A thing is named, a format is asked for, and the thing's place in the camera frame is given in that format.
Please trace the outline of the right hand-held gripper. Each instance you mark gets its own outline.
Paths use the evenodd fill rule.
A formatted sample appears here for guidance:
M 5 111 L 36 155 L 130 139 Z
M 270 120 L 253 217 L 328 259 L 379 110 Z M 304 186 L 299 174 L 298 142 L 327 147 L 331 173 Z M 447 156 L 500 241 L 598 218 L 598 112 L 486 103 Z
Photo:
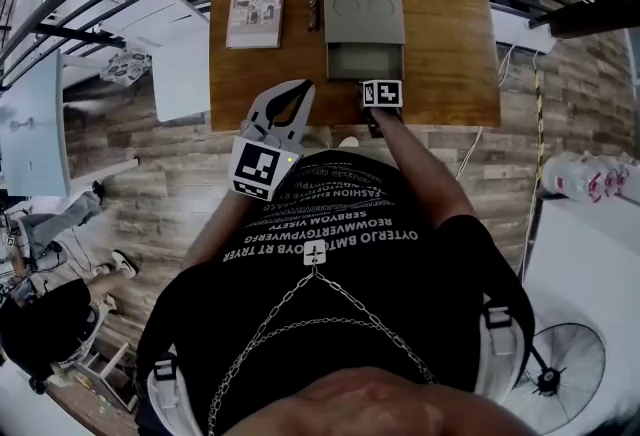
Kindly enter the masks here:
M 379 108 L 402 120 L 403 88 L 400 80 L 368 80 L 360 83 L 360 108 L 371 135 L 381 135 L 380 127 L 371 114 Z

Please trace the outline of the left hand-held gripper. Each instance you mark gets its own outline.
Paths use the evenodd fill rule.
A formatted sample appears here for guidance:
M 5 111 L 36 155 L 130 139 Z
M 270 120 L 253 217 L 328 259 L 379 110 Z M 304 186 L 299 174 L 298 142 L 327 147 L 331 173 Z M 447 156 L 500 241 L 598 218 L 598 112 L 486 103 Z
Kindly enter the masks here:
M 259 94 L 248 120 L 234 138 L 230 166 L 230 188 L 261 201 L 271 201 L 301 158 L 304 128 L 315 97 L 315 85 L 308 79 L 280 83 Z M 276 118 L 293 108 L 284 121 Z M 285 127 L 267 125 L 288 125 Z

